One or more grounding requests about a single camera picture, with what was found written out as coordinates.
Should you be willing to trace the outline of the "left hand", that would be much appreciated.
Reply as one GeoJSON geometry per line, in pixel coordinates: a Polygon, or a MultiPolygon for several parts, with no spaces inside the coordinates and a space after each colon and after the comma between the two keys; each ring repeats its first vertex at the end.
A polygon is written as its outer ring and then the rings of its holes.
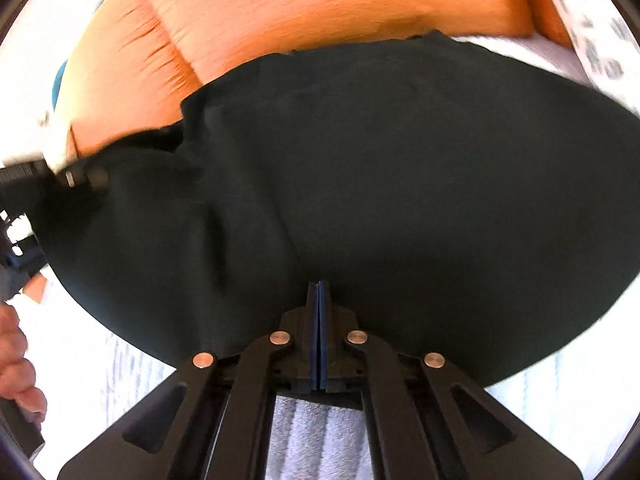
{"type": "Polygon", "coordinates": [[[14,401],[26,418],[40,427],[47,414],[47,399],[36,386],[36,371],[28,359],[25,334],[14,307],[1,304],[0,393],[14,401]]]}

